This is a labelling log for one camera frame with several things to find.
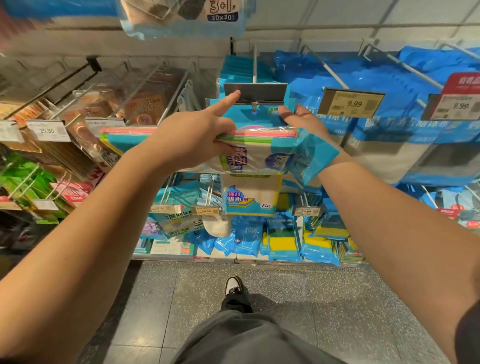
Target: leg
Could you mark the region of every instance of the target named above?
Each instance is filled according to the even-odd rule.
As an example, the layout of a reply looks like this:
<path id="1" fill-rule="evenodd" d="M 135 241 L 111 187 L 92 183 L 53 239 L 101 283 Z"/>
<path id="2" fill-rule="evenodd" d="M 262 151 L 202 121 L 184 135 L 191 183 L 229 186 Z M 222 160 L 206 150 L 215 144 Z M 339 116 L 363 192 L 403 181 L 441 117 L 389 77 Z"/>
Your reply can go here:
<path id="1" fill-rule="evenodd" d="M 236 310 L 243 314 L 251 314 L 253 312 L 248 293 L 240 277 L 234 276 L 227 280 L 225 285 L 225 299 L 222 302 L 221 311 L 226 310 Z"/>

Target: foot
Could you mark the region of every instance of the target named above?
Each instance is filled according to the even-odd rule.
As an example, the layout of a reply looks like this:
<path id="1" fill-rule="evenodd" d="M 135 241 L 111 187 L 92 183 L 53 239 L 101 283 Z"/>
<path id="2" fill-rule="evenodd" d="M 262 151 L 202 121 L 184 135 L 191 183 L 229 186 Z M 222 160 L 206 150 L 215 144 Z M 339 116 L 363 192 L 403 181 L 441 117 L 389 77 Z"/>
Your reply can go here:
<path id="1" fill-rule="evenodd" d="M 225 284 L 225 296 L 230 293 L 241 293 L 243 291 L 243 284 L 241 282 L 240 277 L 233 276 L 227 279 L 227 283 Z"/>

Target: floor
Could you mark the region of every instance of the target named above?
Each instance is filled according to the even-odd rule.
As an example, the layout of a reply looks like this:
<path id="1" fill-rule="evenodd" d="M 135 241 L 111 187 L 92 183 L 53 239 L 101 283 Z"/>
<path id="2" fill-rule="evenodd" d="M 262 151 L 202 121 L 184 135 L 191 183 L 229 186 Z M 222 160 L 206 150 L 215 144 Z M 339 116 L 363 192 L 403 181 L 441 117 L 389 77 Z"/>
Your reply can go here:
<path id="1" fill-rule="evenodd" d="M 369 268 L 132 261 L 83 364 L 168 364 L 241 276 L 254 310 L 349 364 L 447 364 L 411 312 Z"/>

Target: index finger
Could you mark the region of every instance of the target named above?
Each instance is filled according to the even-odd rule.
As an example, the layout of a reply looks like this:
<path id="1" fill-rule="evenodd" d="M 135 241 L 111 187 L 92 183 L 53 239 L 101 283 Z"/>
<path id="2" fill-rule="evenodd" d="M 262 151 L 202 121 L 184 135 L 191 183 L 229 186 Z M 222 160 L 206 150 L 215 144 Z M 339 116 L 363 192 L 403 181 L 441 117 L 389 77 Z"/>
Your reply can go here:
<path id="1" fill-rule="evenodd" d="M 231 108 L 240 98 L 240 90 L 232 92 L 230 95 L 224 97 L 216 104 L 210 105 L 205 110 L 214 114 L 215 116 L 223 116 L 229 108 Z"/>

